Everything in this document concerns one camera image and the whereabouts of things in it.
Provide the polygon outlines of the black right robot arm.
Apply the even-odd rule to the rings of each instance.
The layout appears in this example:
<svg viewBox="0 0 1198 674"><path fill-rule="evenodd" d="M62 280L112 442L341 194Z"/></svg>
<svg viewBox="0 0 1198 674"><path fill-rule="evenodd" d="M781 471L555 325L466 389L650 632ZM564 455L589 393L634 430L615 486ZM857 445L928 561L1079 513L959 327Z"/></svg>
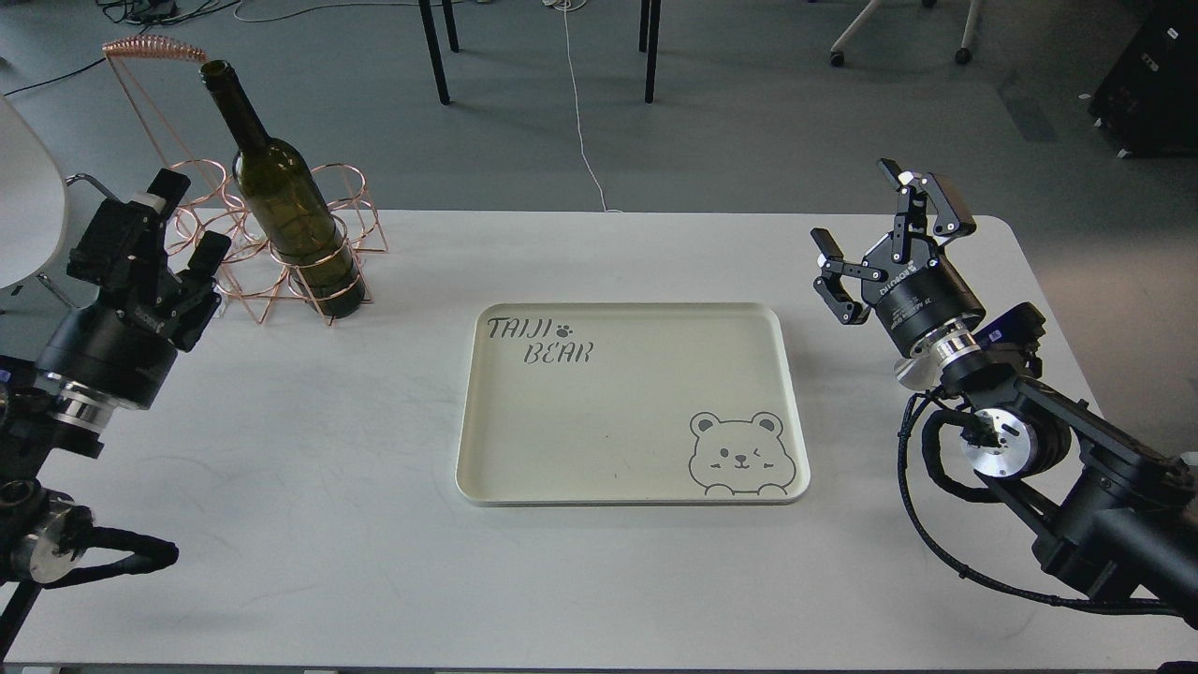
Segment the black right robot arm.
<svg viewBox="0 0 1198 674"><path fill-rule="evenodd" d="M1100 615L1197 617L1194 469L1043 383L1045 316L1023 302L985 323L985 308L946 259L976 221L957 189L889 158L893 227L853 263L816 227L813 290L842 324L881 320L910 388L898 427L898 494L924 545L993 593ZM992 579L946 553L912 502L910 439L928 478L973 504L1002 504L1031 529L1031 554L1077 600Z"/></svg>

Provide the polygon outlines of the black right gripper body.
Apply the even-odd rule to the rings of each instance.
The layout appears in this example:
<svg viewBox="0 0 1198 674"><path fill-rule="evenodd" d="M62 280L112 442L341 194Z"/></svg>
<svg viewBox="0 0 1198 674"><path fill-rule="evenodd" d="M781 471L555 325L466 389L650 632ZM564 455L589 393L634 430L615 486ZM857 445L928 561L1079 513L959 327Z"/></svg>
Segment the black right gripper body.
<svg viewBox="0 0 1198 674"><path fill-rule="evenodd" d="M863 281L863 300L872 308L898 353L910 358L916 342L930 332L960 318L975 329L985 318L984 304L944 256L939 242L912 235L910 260L898 263L889 236L869 249L869 268L881 269L883 280Z"/></svg>

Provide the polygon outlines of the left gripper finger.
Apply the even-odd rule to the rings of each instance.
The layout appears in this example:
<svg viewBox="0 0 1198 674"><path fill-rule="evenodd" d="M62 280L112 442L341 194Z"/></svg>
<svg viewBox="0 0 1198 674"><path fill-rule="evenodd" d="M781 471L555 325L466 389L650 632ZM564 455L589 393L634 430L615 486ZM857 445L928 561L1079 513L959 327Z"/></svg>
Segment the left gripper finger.
<svg viewBox="0 0 1198 674"><path fill-rule="evenodd" d="M170 299L180 283L168 268L167 221L189 188L187 175L163 168L131 200L105 198L68 253L68 277L125 299Z"/></svg>
<svg viewBox="0 0 1198 674"><path fill-rule="evenodd" d="M220 269L220 265L226 257L228 247L231 239L224 233L206 231L198 239L196 248L188 260L184 271L180 271L181 283L177 300L179 315L187 315L204 308L205 311L214 310L220 303L220 295L214 290L214 277Z"/></svg>

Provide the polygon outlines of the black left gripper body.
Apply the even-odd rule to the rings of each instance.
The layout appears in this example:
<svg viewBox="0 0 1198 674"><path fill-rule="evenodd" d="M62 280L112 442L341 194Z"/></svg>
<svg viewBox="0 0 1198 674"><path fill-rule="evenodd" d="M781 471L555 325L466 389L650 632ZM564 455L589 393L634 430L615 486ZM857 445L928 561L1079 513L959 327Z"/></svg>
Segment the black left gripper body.
<svg viewBox="0 0 1198 674"><path fill-rule="evenodd" d="M167 318L155 318L149 308L116 308L97 299L65 316L35 368L125 408L149 409L176 358L196 346L220 303L220 295L207 289L196 306L174 308Z"/></svg>

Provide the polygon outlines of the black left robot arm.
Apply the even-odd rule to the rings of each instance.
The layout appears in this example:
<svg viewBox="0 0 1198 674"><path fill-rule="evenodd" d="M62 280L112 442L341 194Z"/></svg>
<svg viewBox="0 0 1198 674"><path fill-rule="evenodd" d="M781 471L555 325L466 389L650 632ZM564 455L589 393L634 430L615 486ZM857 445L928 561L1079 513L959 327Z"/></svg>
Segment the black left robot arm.
<svg viewBox="0 0 1198 674"><path fill-rule="evenodd" d="M4 357L1 542L4 652L40 594L155 573L179 559L174 542L98 526L91 508L42 482L52 453L97 459L116 409L149 409L180 354L220 306L214 277L231 241L207 231L182 271L168 265L167 227L190 187L163 168L147 192L107 198L72 249L69 277L97 287L34 362Z"/></svg>

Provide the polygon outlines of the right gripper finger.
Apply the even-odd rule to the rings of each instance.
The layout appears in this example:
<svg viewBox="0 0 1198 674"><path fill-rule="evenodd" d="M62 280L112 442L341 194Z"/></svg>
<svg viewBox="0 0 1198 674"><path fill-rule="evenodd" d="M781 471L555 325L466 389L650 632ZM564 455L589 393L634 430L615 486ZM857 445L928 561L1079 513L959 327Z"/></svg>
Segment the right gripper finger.
<svg viewBox="0 0 1198 674"><path fill-rule="evenodd" d="M976 219L951 180L903 169L889 158L877 159L877 166L901 196L890 235L889 257L894 263L913 260L915 242L940 249L961 236L975 233Z"/></svg>
<svg viewBox="0 0 1198 674"><path fill-rule="evenodd" d="M845 277L853 277L865 283L884 283L885 271L863 263L848 263L825 227L813 227L811 237L819 251L819 277L813 280L813 290L841 324L864 324L871 310L847 293L842 280Z"/></svg>

